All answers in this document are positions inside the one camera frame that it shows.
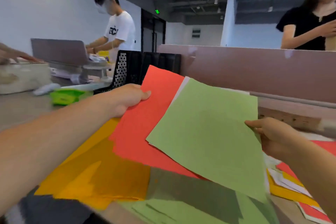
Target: doorway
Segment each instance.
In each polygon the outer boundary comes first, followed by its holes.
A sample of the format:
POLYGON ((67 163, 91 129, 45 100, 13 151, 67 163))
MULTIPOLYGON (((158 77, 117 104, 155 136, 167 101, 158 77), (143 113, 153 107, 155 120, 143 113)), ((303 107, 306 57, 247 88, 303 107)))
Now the doorway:
POLYGON ((141 9, 141 51, 156 52, 165 39, 166 21, 141 9))

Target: green container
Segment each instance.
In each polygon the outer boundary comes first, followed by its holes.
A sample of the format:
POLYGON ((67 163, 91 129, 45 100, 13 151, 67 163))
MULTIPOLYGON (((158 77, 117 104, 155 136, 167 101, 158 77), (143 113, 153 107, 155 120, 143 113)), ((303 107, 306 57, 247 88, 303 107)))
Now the green container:
POLYGON ((50 93, 53 105, 69 105, 92 95, 92 91, 75 89, 55 89, 50 93))

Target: white mouse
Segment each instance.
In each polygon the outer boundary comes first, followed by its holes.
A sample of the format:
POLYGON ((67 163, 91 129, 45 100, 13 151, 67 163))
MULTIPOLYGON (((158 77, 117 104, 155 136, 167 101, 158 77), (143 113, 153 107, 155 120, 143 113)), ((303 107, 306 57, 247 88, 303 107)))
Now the white mouse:
POLYGON ((59 85, 58 83, 47 84, 47 85, 44 85, 44 86, 38 88, 37 90, 34 90, 33 94, 36 95, 36 96, 42 96, 44 94, 52 92, 54 89, 60 88, 60 87, 61 87, 61 85, 59 85))

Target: pink partition panel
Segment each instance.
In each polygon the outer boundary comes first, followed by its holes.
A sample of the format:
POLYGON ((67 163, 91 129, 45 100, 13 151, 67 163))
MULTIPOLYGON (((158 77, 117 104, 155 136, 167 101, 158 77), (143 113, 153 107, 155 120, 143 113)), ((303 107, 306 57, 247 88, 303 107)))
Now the pink partition panel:
POLYGON ((161 45, 181 75, 208 85, 336 103, 336 52, 161 45))

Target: red paper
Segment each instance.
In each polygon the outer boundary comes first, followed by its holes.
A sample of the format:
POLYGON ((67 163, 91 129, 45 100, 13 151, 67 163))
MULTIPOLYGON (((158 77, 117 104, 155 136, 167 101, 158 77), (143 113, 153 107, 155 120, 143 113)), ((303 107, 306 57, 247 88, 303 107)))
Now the red paper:
POLYGON ((317 219, 324 220, 324 221, 329 221, 331 223, 331 220, 324 213, 321 213, 320 211, 314 209, 310 205, 306 205, 304 203, 299 203, 299 204, 302 207, 302 209, 304 210, 305 214, 307 214, 307 215, 309 215, 313 218, 317 218, 317 219))
MULTIPOLYGON (((317 144, 318 146, 322 147, 323 149, 329 151, 334 156, 336 156, 336 142, 335 141, 333 141, 333 142, 312 141, 312 142, 317 144)), ((281 171, 286 172, 290 176, 298 179, 297 176, 294 174, 294 172, 290 169, 290 167, 287 164, 281 162, 276 167, 278 169, 280 169, 281 171)))
POLYGON ((149 133, 166 113, 184 77, 167 70, 149 66, 141 89, 152 92, 149 99, 129 108, 111 135, 113 152, 122 158, 196 177, 146 141, 149 133))

